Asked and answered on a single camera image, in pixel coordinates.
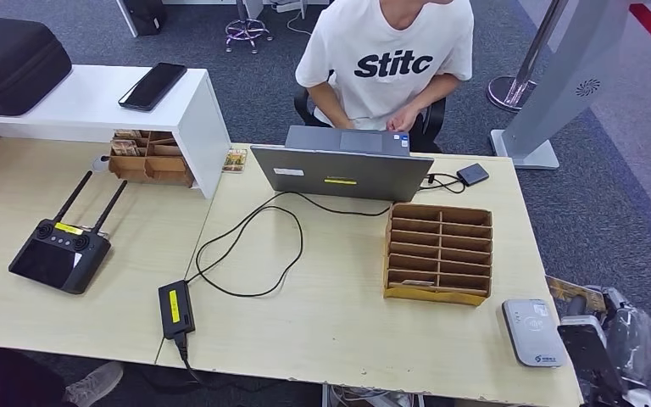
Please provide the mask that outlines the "person's left hand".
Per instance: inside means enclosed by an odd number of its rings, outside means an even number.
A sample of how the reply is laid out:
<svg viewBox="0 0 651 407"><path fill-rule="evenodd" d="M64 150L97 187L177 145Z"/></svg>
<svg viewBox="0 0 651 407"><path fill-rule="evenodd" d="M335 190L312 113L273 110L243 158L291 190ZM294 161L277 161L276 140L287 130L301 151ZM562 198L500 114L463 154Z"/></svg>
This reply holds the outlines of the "person's left hand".
<svg viewBox="0 0 651 407"><path fill-rule="evenodd" d="M388 131L409 132L419 117L420 108L406 105L399 109L388 121Z"/></svg>

